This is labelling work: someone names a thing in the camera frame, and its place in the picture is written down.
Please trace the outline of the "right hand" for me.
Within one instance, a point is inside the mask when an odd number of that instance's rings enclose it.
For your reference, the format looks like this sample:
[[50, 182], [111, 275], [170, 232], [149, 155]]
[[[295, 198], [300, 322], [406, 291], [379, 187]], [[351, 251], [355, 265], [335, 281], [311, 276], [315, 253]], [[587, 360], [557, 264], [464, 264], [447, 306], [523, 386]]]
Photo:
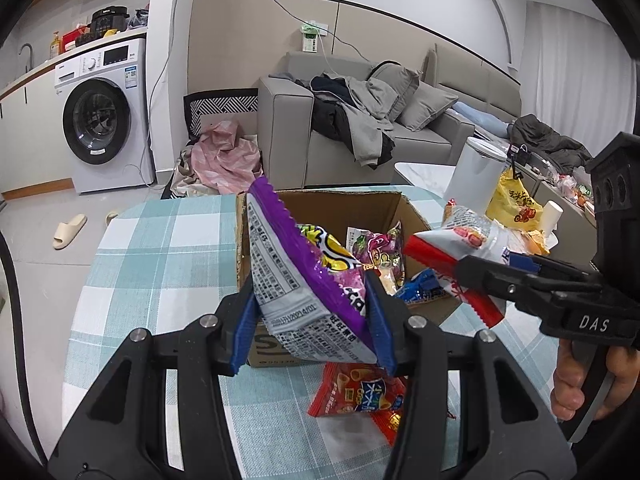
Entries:
[[[614, 380], [608, 395], [599, 408], [595, 419], [613, 413], [636, 388], [639, 376], [639, 351], [624, 347], [611, 347], [606, 356], [606, 367]], [[553, 389], [550, 394], [551, 411], [561, 420], [571, 420], [585, 402], [582, 384], [586, 378], [585, 367], [574, 359], [572, 345], [568, 340], [559, 341], [558, 359], [553, 374]]]

